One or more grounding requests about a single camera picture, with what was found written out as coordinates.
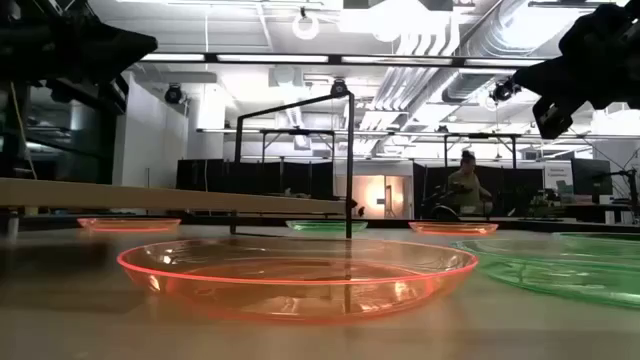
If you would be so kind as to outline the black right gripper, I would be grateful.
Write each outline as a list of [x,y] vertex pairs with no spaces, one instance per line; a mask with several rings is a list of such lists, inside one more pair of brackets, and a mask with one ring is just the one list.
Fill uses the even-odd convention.
[[640,2],[599,5],[579,17],[560,41],[562,56],[513,74],[513,81],[543,98],[568,98],[567,74],[553,74],[565,60],[579,93],[595,108],[624,102],[640,108]]

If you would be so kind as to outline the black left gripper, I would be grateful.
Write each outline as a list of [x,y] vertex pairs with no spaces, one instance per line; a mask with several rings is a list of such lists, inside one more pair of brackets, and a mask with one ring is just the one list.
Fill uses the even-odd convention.
[[155,37],[102,24],[107,41],[119,50],[94,55],[89,62],[90,32],[99,25],[94,15],[64,15],[56,19],[0,21],[0,82],[67,78],[73,82],[105,83],[158,48]]

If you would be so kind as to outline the orange translucent plastic plate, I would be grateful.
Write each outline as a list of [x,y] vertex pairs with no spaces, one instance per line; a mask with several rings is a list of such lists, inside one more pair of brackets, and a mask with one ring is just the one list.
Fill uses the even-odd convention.
[[176,230],[181,220],[175,218],[79,218],[77,223],[90,232],[148,233]]
[[213,317],[354,322],[451,293],[478,258],[438,245],[374,239],[235,237],[128,249],[132,282]]
[[499,225],[494,223],[465,222],[409,222],[412,230],[429,235],[489,235],[497,231]]

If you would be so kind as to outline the white sign board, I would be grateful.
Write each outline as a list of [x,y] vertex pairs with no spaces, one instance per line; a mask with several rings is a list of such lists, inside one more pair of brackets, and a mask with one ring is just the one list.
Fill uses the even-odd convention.
[[543,183],[545,188],[559,190],[572,186],[572,166],[570,162],[546,162],[543,166]]

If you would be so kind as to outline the black computer monitor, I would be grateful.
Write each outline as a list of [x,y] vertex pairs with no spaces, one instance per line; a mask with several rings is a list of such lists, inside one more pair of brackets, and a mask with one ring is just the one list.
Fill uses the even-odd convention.
[[575,195],[612,195],[610,162],[607,160],[571,160],[573,191]]

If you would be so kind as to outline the person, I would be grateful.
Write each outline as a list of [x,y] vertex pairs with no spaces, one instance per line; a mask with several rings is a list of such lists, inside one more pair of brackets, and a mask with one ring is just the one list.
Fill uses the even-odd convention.
[[488,216],[493,210],[492,194],[481,186],[475,167],[475,156],[464,150],[459,168],[447,179],[449,202],[459,215]]

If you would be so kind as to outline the black overhead light bar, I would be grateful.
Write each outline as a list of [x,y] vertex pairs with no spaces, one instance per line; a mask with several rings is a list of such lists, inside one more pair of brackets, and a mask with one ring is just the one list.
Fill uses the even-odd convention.
[[141,63],[234,65],[328,65],[435,68],[518,69],[545,61],[531,57],[460,57],[285,53],[151,53]]

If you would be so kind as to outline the black metal gantry frame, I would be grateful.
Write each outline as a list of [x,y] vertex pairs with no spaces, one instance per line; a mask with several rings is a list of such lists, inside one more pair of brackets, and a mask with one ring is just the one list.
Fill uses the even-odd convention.
[[331,157],[320,156],[320,159],[331,160],[332,163],[335,162],[336,132],[333,130],[301,129],[301,128],[260,129],[259,133],[262,135],[262,146],[261,146],[261,157],[260,157],[260,161],[262,163],[265,162],[266,149],[269,147],[269,144],[266,142],[266,138],[269,134],[276,135],[274,140],[276,140],[283,134],[290,135],[290,136],[305,136],[305,137],[317,135],[318,138],[325,143],[325,145],[327,146],[331,154]]
[[449,139],[450,138],[457,138],[458,140],[460,140],[462,138],[468,138],[470,140],[475,140],[475,139],[487,140],[487,139],[508,138],[508,139],[511,140],[511,144],[510,145],[506,145],[506,148],[511,151],[512,168],[516,169],[517,168],[516,144],[517,144],[517,139],[520,138],[520,137],[521,137],[521,135],[520,134],[516,134],[516,133],[486,133],[486,132],[445,133],[443,135],[444,165],[445,166],[449,165],[448,152],[449,152],[449,147],[452,146],[452,144],[449,143]]

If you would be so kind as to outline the wooden shelf with black frame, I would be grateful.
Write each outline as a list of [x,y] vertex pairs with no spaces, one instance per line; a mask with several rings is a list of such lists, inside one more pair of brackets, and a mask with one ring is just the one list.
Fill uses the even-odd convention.
[[214,210],[232,212],[315,212],[345,216],[345,236],[352,237],[351,201],[353,200],[354,108],[355,96],[346,91],[347,121],[347,185],[344,201],[304,200],[293,197],[248,195],[238,193],[198,192],[166,188],[143,188],[77,182],[45,181],[0,177],[0,208],[133,208],[165,210]]

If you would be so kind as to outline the white cylinder post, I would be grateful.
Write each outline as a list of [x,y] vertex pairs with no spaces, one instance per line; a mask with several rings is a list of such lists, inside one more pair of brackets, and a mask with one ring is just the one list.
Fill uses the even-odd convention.
[[0,221],[0,235],[6,239],[15,238],[19,231],[19,213],[16,211],[9,211],[4,214]]

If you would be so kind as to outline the black metal table frame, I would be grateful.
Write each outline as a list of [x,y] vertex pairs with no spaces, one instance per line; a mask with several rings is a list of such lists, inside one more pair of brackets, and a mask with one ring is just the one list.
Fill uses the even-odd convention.
[[[10,225],[16,225],[19,231],[50,231],[79,228],[78,219],[83,215],[37,215],[25,216],[17,213],[0,213],[0,233],[4,234]],[[368,229],[409,229],[410,220],[402,219],[369,219]],[[607,225],[602,223],[519,220],[517,218],[491,218],[489,223],[496,223],[499,230],[552,232],[609,232],[640,234],[640,226]],[[183,216],[182,225],[194,226],[241,226],[285,227],[285,219],[269,217],[228,216]]]

